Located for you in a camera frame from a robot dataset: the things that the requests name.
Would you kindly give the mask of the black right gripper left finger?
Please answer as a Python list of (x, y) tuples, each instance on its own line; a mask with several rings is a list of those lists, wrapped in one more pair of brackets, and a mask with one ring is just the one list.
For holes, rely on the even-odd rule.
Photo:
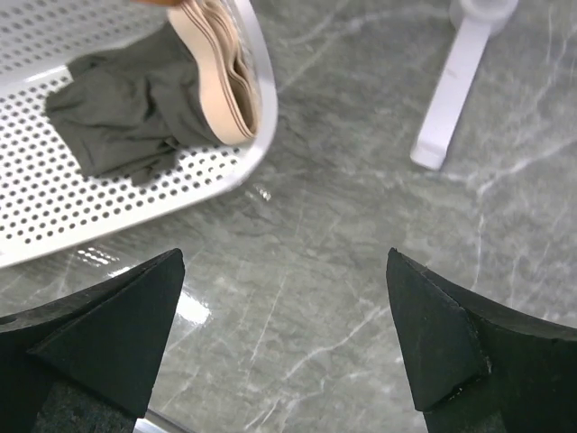
[(183, 254), (1, 318), (3, 432), (131, 432), (144, 418), (184, 281)]

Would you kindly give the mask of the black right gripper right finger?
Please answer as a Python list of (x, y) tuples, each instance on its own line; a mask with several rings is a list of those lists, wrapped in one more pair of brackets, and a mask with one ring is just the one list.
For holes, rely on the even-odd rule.
[(576, 330), (465, 289), (389, 251), (389, 304), (430, 432), (574, 432)]

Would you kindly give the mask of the olive underwear with beige waistband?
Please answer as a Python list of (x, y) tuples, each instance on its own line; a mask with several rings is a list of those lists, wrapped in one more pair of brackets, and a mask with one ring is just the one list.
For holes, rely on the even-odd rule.
[(237, 146), (259, 130), (260, 99), (222, 1), (172, 1), (158, 31), (68, 70), (45, 113), (86, 177), (119, 173), (140, 185), (186, 147)]

